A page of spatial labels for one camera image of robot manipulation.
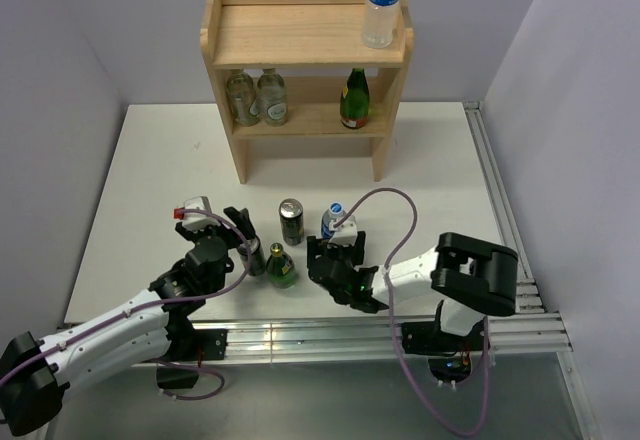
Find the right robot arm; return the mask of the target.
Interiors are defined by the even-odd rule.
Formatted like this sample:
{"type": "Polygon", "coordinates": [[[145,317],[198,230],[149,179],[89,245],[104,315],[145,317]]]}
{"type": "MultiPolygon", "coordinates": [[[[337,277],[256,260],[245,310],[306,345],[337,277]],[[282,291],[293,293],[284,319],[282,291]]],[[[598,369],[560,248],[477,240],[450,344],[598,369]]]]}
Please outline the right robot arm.
{"type": "Polygon", "coordinates": [[[365,267],[366,234],[354,240],[307,238],[307,271],[335,303],[366,314],[436,292],[435,343],[452,350],[483,317],[516,313],[518,254],[477,238],[446,232],[430,250],[390,266],[365,267]]]}

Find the blue label water bottle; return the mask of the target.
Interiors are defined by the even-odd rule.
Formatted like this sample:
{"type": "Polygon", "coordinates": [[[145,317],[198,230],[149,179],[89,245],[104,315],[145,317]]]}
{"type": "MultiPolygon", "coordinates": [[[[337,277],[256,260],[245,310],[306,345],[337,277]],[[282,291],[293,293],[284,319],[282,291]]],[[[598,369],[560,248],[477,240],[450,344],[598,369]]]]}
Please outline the blue label water bottle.
{"type": "Polygon", "coordinates": [[[361,37],[366,46],[382,49],[391,44],[399,2],[400,0],[365,0],[361,37]]]}
{"type": "Polygon", "coordinates": [[[323,213],[321,220],[321,236],[330,239],[335,232],[335,225],[344,218],[345,210],[340,202],[333,202],[323,213]]]}

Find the green glass bottle yellow label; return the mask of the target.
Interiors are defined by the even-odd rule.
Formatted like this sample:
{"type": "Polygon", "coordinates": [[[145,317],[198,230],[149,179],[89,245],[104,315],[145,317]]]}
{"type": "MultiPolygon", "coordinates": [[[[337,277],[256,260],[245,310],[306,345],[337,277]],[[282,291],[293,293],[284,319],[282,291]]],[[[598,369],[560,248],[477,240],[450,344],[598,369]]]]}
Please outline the green glass bottle yellow label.
{"type": "Polygon", "coordinates": [[[370,93],[363,68],[353,68],[342,90],[340,117],[349,129],[362,128],[369,118],[370,93]]]}

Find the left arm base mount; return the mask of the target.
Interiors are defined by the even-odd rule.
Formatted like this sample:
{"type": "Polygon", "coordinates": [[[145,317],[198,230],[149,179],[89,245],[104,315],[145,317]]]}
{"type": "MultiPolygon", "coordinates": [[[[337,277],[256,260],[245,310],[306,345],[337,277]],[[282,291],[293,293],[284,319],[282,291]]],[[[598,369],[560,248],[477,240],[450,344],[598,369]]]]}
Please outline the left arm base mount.
{"type": "Polygon", "coordinates": [[[207,394],[189,394],[197,382],[211,375],[219,380],[212,393],[216,395],[224,387],[221,374],[210,372],[208,362],[225,359],[228,340],[227,329],[197,329],[178,347],[171,348],[157,365],[156,384],[162,393],[174,395],[181,400],[200,399],[207,394]]]}

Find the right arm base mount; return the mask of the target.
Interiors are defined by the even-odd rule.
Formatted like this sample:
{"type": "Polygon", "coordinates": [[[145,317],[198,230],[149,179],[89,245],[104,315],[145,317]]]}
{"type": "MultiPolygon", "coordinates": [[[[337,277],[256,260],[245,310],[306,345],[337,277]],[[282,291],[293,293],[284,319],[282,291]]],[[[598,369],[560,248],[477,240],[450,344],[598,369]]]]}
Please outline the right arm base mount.
{"type": "Polygon", "coordinates": [[[401,346],[405,354],[425,356],[437,385],[456,387],[474,373],[472,354],[483,354],[485,328],[480,321],[466,336],[444,333],[435,321],[401,324],[401,346]]]}

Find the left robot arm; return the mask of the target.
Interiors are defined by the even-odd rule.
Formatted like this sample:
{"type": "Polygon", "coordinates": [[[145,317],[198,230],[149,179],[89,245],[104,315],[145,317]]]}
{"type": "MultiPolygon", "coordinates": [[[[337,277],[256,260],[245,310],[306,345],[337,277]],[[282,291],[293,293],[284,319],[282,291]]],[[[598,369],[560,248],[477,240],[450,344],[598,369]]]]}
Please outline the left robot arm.
{"type": "Polygon", "coordinates": [[[194,203],[178,208],[176,232],[192,243],[184,258],[111,311],[37,339],[24,332],[1,354],[1,422],[31,434],[53,420],[66,398],[139,362],[183,359],[195,346],[189,317],[229,292],[230,251],[256,236],[247,209],[217,215],[194,203]]]}

